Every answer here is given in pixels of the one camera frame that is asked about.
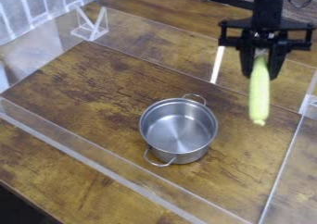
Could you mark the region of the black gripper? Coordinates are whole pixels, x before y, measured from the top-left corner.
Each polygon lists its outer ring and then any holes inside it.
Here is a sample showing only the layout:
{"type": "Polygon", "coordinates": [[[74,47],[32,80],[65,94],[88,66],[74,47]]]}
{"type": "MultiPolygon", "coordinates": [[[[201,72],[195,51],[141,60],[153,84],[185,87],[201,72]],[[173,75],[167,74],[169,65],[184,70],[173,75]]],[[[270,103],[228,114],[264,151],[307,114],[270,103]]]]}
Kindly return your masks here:
{"type": "Polygon", "coordinates": [[[287,52],[310,49],[314,26],[284,19],[282,7],[283,0],[254,0],[250,3],[251,16],[247,19],[219,22],[219,45],[240,50],[242,75],[246,78],[250,78],[252,72],[255,48],[270,49],[270,80],[278,76],[287,52]]]}

